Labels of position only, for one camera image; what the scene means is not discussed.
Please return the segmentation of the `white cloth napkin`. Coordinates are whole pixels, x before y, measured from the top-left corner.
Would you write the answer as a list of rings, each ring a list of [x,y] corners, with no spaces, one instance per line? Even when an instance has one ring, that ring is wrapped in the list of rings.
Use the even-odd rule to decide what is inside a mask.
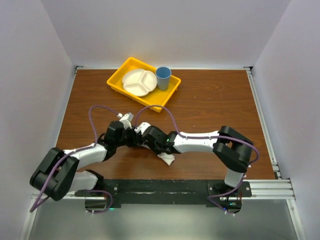
[[[175,161],[175,156],[173,154],[167,154],[165,152],[158,154],[157,157],[162,159],[168,166]]]

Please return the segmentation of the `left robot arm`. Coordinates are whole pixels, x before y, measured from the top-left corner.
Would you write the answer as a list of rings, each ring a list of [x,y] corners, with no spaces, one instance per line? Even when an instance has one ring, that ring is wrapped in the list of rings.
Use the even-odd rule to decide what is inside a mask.
[[[110,159],[122,146],[137,147],[142,142],[134,127],[125,127],[120,121],[112,121],[97,142],[72,150],[51,148],[32,174],[29,183],[49,198],[59,201],[74,190],[74,181],[80,179],[78,169]]]

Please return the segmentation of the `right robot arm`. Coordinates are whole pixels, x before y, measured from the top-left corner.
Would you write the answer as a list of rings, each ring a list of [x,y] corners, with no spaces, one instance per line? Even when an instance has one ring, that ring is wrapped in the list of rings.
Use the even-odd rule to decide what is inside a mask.
[[[230,197],[240,190],[240,182],[250,165],[253,142],[229,126],[208,133],[186,133],[171,131],[166,134],[156,126],[140,125],[142,145],[152,150],[168,166],[175,154],[188,152],[214,153],[227,167],[223,192]]]

